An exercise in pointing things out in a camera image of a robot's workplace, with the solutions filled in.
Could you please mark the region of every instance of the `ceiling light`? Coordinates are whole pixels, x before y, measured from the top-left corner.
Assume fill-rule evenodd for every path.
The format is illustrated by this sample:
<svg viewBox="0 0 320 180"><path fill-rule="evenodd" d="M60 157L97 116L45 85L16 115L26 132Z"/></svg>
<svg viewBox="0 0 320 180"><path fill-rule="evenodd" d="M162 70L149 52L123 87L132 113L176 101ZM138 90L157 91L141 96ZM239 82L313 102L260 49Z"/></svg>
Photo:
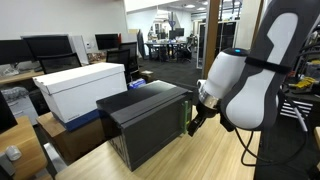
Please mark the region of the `ceiling light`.
<svg viewBox="0 0 320 180"><path fill-rule="evenodd" d="M194 8L194 7L196 7L196 6L193 5L193 4L188 4L188 5L185 4L184 7L185 7L185 8Z"/></svg>

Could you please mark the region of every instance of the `wooden desk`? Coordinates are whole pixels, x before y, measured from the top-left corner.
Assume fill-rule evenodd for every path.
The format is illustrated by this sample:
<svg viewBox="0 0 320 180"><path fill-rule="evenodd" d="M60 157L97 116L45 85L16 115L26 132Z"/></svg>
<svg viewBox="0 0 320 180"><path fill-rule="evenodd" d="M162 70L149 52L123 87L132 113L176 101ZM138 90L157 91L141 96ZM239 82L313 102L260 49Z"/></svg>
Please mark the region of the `wooden desk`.
<svg viewBox="0 0 320 180"><path fill-rule="evenodd" d="M100 60L96 60L96 61L90 61L90 64L98 64L101 62L106 62L106 59L100 59Z"/></svg>
<svg viewBox="0 0 320 180"><path fill-rule="evenodd" d="M17 75L14 75L14 76L1 76L0 77L0 85L31 79L33 77L41 76L43 74L44 74L43 71L34 72L32 70L30 72L23 73L23 74L17 74Z"/></svg>
<svg viewBox="0 0 320 180"><path fill-rule="evenodd" d="M240 133L247 142L250 132ZM259 137L255 133L250 146L254 153ZM242 152L235 132L228 133L216 116L194 137L181 135L134 172L106 142L58 173L56 179L253 179L255 169L241 164ZM256 159L248 155L245 161L255 163Z"/></svg>
<svg viewBox="0 0 320 180"><path fill-rule="evenodd" d="M21 151L21 158L13 162L14 179L29 179L46 168L47 159L27 116L17 118L18 125L0 135L0 151L15 145Z"/></svg>
<svg viewBox="0 0 320 180"><path fill-rule="evenodd" d="M320 149L320 127L314 129L314 135L316 136L316 141Z"/></svg>

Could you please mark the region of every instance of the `black strap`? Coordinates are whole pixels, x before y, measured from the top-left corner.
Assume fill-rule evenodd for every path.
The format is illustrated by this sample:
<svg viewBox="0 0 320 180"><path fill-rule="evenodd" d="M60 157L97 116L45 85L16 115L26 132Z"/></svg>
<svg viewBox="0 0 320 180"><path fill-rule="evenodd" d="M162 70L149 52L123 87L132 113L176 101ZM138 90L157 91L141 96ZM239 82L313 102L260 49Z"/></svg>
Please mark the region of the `black strap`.
<svg viewBox="0 0 320 180"><path fill-rule="evenodd" d="M247 57L245 62L249 65L256 66L263 69L268 69L270 71L274 71L280 74L288 74L291 71L291 67L270 63L267 61L261 61L259 59L255 59L252 57Z"/></svg>

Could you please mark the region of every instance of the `white storage box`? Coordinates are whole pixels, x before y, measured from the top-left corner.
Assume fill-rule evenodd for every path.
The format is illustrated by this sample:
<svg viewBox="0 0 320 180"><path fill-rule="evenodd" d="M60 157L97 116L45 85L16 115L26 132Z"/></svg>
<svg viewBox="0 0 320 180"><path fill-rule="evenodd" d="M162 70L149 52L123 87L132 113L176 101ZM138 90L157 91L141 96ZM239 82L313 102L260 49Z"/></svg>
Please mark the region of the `white storage box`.
<svg viewBox="0 0 320 180"><path fill-rule="evenodd" d="M122 64L98 63L33 78L68 131L99 117L96 101L127 90Z"/></svg>

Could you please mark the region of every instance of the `cable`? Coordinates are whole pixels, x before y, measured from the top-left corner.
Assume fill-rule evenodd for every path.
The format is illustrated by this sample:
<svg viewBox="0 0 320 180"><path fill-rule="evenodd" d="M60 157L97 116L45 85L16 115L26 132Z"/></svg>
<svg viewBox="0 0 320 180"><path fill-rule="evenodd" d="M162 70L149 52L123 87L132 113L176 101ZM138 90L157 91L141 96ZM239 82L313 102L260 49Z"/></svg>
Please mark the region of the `cable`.
<svg viewBox="0 0 320 180"><path fill-rule="evenodd" d="M283 96L285 97L284 93L282 91L279 91L279 96ZM279 164L286 164L290 161L292 161L293 159L296 158L297 155L299 155L302 150L305 148L306 144L307 144L307 141L308 141L308 130L306 128L306 122L308 122L308 118L307 116L304 114L304 112L297 106L295 105L295 103L289 98L289 97L286 97L287 99L287 102L292 106L292 108L294 108L296 111L296 114L298 116L298 120L300 122L300 125L301 125L301 128L304 132L304 142L302 143L302 145L298 148L298 150L293 154L291 155L289 158L287 159L284 159L284 160L280 160L280 161L274 161L274 160L267 160L267 159L263 159L259 156L257 156L256 154L254 154L250 149L249 149L249 146L251 144L251 141L252 141L252 137L253 137L253 133L254 131L251 131L251 135L250 135L250 138L248 140L248 143L247 145L244 144L237 128L235 129L236 131L236 134L237 134L237 137L241 143L241 145L244 147L244 151L242 153L242 156L241 156L241 163L245 166L249 166L249 167L258 167L258 166L272 166L272 165L279 165ZM245 154L246 153L249 153L250 155L252 155L253 157L255 157L256 159L260 160L260 161L263 161L265 164L248 164L248 163L245 163L244 162L244 157L245 157Z"/></svg>
<svg viewBox="0 0 320 180"><path fill-rule="evenodd" d="M320 54L320 51L304 52L304 53L298 54L297 57L304 56L304 55L309 55L309 54Z"/></svg>
<svg viewBox="0 0 320 180"><path fill-rule="evenodd" d="M249 150L249 146L250 146L250 143L251 143L251 139L249 139L248 144L245 145L245 144L243 143L242 139L241 139L241 136L239 135L239 133L237 133L237 136L238 136L239 140L241 139L240 142L241 142L242 146L245 148L245 150L243 151L242 156L241 156L241 163L242 163L243 165L249 166L249 167L273 166L273 165L279 165L279 164L286 164L286 163L292 161L293 159L295 159L296 156L299 155L299 154L301 153L301 151L305 148L305 146L306 146L306 144L307 144L308 133L305 132L304 135L305 135L305 138L304 138L303 144L300 146L300 148L299 148L293 155L291 155L289 158L284 159L284 160L281 160L281 161L273 161L273 160L266 160L266 159L263 159L263 158L255 155L252 151ZM245 162L244 162L244 156L245 156L245 154L246 154L247 152L248 152L249 154L251 154L253 157L255 157L256 159L265 162L266 164L248 164L248 163L245 163Z"/></svg>
<svg viewBox="0 0 320 180"><path fill-rule="evenodd" d="M314 43L314 44L307 45L307 46L301 48L301 49L300 49L300 52L303 51L303 50L306 50L306 49L313 48L313 47L318 46L318 45L320 45L320 42L316 42L316 43Z"/></svg>

